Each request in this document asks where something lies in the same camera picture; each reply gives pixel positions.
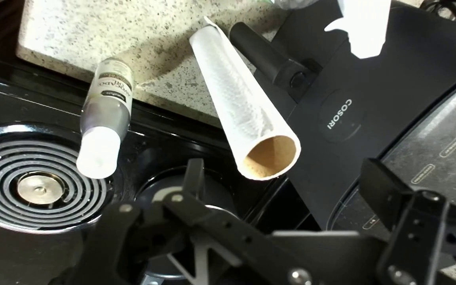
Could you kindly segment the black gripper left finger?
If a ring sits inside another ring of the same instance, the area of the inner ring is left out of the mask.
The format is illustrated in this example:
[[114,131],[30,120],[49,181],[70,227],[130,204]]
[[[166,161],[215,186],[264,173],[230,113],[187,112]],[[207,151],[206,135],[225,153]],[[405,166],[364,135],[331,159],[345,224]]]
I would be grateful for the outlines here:
[[204,192],[204,159],[203,158],[190,158],[187,162],[182,189],[193,194],[195,197],[201,197]]

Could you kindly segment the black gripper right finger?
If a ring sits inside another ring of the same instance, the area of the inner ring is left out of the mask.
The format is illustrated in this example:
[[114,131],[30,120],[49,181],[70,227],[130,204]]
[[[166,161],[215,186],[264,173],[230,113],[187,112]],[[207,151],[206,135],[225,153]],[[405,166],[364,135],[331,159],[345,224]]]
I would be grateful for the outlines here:
[[367,158],[361,166],[359,192],[382,223],[394,230],[413,189],[380,159]]

